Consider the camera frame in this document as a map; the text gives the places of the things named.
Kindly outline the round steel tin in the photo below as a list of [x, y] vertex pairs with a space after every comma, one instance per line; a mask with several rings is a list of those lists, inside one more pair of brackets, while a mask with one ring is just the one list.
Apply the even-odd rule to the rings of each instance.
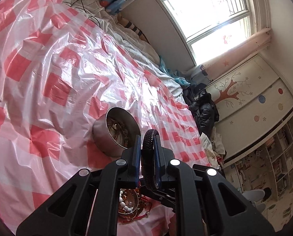
[[138, 135], [141, 135], [138, 123], [121, 107], [110, 108], [92, 126], [96, 146], [112, 158], [120, 157], [125, 149], [133, 147]]

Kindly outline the cluttered bookshelf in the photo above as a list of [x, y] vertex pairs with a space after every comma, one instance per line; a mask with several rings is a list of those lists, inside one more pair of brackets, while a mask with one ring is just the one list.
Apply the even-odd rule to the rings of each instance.
[[281, 126], [266, 142], [224, 167], [227, 180], [241, 193], [271, 191], [279, 201], [293, 187], [293, 129]]

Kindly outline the black jacket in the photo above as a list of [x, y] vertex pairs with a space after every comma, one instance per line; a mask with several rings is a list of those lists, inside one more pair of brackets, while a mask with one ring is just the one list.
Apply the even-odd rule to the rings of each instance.
[[183, 98], [195, 120], [199, 134], [211, 137], [213, 127], [220, 115], [212, 95], [206, 91], [204, 84], [191, 85], [183, 90]]

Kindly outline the white tree-decorated wardrobe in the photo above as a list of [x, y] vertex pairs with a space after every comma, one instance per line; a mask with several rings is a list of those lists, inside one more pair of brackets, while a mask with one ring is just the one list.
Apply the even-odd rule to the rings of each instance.
[[240, 157], [293, 111], [293, 95], [269, 64], [256, 55], [206, 88], [220, 115], [215, 124], [227, 155]]

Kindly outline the blue plastic bag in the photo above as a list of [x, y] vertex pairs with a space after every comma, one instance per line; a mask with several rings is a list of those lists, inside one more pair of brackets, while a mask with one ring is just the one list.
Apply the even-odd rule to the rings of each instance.
[[171, 69], [169, 69], [163, 58], [160, 56], [160, 66], [159, 66], [159, 69], [167, 74], [168, 76], [170, 76], [171, 78], [173, 78], [173, 80], [175, 82], [177, 82], [183, 89], [187, 89], [189, 86], [190, 86], [190, 83], [184, 78], [184, 77], [181, 77], [179, 76], [178, 74], [176, 74], [175, 72], [173, 72]]

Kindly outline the red white checkered plastic sheet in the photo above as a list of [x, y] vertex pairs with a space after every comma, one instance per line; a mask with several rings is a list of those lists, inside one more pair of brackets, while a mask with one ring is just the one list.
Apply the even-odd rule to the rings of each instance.
[[81, 168], [104, 168], [92, 125], [122, 107], [140, 131], [207, 165], [184, 102], [63, 0], [0, 0], [0, 218], [20, 223]]

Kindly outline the pink star curtain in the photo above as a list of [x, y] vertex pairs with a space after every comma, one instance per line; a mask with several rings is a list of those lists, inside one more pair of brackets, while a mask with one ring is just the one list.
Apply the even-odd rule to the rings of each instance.
[[199, 82], [209, 84], [239, 63], [267, 48], [271, 43], [271, 28], [263, 28], [224, 54], [200, 65]]

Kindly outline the striped pillow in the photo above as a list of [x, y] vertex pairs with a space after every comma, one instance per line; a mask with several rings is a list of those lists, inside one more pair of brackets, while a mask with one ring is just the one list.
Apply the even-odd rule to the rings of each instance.
[[118, 20], [118, 23], [120, 25], [122, 25], [123, 27], [125, 27], [127, 29], [132, 30], [133, 32], [135, 32], [138, 35], [138, 37], [141, 40], [149, 43], [148, 39], [143, 34], [143, 32], [138, 27], [136, 27], [136, 25], [134, 25], [131, 21], [129, 21], [126, 18], [122, 17], [122, 15], [120, 13], [117, 15], [117, 20]]

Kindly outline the window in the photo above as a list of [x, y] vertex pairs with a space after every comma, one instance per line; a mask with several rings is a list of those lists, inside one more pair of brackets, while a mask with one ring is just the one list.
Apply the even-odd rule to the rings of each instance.
[[196, 65], [246, 41], [252, 34], [247, 0], [160, 0]]

